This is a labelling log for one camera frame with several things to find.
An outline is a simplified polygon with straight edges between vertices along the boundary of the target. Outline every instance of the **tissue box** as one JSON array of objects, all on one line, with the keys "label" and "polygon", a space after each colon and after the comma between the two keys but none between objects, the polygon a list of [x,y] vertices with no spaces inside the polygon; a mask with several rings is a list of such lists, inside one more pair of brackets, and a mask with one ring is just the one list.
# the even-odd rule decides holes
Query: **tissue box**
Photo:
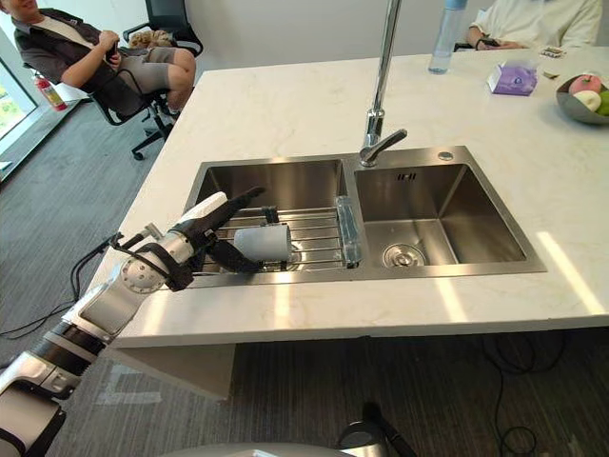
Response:
[{"label": "tissue box", "polygon": [[486,81],[493,93],[530,95],[537,85],[537,68],[526,62],[497,65]]}]

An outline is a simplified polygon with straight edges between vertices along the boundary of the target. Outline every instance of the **kitchen island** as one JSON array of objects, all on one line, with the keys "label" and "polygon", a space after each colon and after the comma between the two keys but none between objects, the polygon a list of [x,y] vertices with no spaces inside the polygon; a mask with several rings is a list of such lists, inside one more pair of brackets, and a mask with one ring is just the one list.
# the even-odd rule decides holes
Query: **kitchen island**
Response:
[{"label": "kitchen island", "polygon": [[[608,325],[609,129],[567,118],[554,92],[576,74],[609,75],[609,49],[542,57],[529,97],[489,92],[497,63],[530,55],[456,53],[441,76],[427,72],[428,55],[395,57],[383,130],[408,130],[392,149],[467,146],[546,272],[160,290],[107,356],[224,398],[237,343]],[[149,222],[168,229],[205,162],[357,153],[377,65],[204,73],[120,230],[130,236]],[[109,252],[91,284],[122,257]]]}]

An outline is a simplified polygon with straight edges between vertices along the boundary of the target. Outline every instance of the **power cord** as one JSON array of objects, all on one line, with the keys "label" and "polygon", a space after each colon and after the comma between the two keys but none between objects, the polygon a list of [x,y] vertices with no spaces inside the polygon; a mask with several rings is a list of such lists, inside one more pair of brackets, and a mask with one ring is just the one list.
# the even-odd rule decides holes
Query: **power cord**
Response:
[{"label": "power cord", "polygon": [[[56,314],[60,314],[64,311],[70,309],[71,306],[80,299],[81,274],[82,274],[83,268],[91,260],[93,260],[93,258],[95,258],[97,255],[102,254],[104,252],[104,250],[106,250],[106,248],[109,246],[110,242],[118,240],[121,237],[122,237],[122,235],[120,233],[110,236],[109,238],[104,240],[102,243],[100,243],[98,246],[96,246],[92,251],[87,253],[87,255],[85,255],[83,258],[81,258],[78,262],[76,262],[76,264],[74,264],[74,266],[72,267],[72,269],[69,273],[69,282],[70,282],[71,289],[72,289],[72,299],[71,300],[67,300],[65,302],[58,304],[48,314],[44,315],[43,317],[40,317],[34,321],[28,322],[27,324],[24,324],[23,326],[20,326],[17,328],[12,328],[10,330],[4,330],[4,331],[0,332],[0,338],[2,338],[4,340],[10,340],[10,341],[20,340],[21,338],[31,335],[34,331],[36,331],[41,326],[43,326],[47,322],[47,320],[50,319],[52,316],[54,316]],[[35,326],[35,327],[30,328],[28,331],[21,333],[20,335],[9,336],[9,335],[12,335],[13,333],[17,333],[21,330],[25,330],[26,328],[29,328],[31,326]]]},{"label": "power cord", "polygon": [[[518,335],[522,337],[523,341],[525,342],[526,346],[528,347],[528,351],[530,354],[530,356],[528,357],[528,360],[526,361],[525,364],[520,364],[518,362],[512,361],[507,357],[504,348],[501,346],[501,335],[500,334],[494,335],[494,337],[493,337],[494,349],[497,354],[497,358],[495,358],[489,352],[488,347],[485,343],[484,337],[481,338],[482,353],[484,355],[484,358],[497,370],[497,372],[499,373],[499,376],[500,376],[499,393],[497,395],[497,401],[495,403],[495,411],[494,411],[493,420],[494,420],[495,433],[497,435],[497,440],[498,440],[499,455],[501,457],[503,455],[505,455],[505,451],[508,451],[515,455],[533,455],[535,453],[535,450],[537,449],[537,442],[538,442],[537,435],[529,427],[514,426],[514,427],[509,427],[506,430],[501,431],[501,428],[499,425],[499,412],[500,412],[500,408],[501,408],[501,400],[503,398],[505,375],[511,374],[514,376],[519,376],[519,375],[523,375],[523,374],[542,373],[545,371],[549,371],[557,365],[560,358],[562,357],[562,354],[564,353],[564,348],[566,346],[566,333],[564,331],[561,331],[560,332],[560,347],[559,347],[557,354],[554,356],[554,358],[552,358],[552,360],[545,367],[536,368],[538,357],[537,357],[537,352],[535,351],[535,345],[533,344],[533,342],[531,341],[531,339],[528,335],[523,334],[523,333],[518,333]],[[515,450],[508,444],[508,442],[507,442],[508,437],[516,431],[524,432],[529,436],[530,445],[529,445],[528,449]]]}]

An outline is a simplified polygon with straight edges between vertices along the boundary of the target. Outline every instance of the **dish rack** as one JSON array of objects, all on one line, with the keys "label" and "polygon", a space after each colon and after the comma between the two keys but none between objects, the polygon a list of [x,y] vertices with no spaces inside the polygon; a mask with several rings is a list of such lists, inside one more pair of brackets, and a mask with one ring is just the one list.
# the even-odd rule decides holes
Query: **dish rack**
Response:
[{"label": "dish rack", "polygon": [[[344,222],[337,207],[313,209],[246,208],[238,211],[216,231],[219,240],[232,244],[235,231],[268,224],[287,224],[292,238],[292,252],[287,262],[266,262],[262,273],[281,271],[320,271],[357,266],[344,249]],[[227,273],[211,258],[202,259],[198,275]]]}]

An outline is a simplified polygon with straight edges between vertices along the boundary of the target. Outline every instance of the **hand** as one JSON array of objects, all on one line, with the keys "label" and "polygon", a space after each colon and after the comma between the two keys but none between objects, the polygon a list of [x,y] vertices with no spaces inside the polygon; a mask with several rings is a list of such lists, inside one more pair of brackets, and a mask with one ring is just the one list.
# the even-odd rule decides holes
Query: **hand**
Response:
[{"label": "hand", "polygon": [[497,40],[500,46],[489,47],[491,50],[524,50],[526,46],[517,43],[516,41]]},{"label": "hand", "polygon": [[110,57],[110,61],[108,62],[108,64],[112,67],[114,71],[117,71],[118,68],[121,66],[122,60],[123,57],[121,57],[121,54],[117,52],[112,57]]},{"label": "hand", "polygon": [[111,30],[104,30],[99,34],[99,46],[104,51],[109,51],[114,47],[115,43],[118,43],[120,38],[116,33]]},{"label": "hand", "polygon": [[488,45],[484,44],[483,41],[479,41],[478,46],[476,47],[476,50],[496,50],[496,49],[498,49],[498,48],[495,46],[488,46]]}]

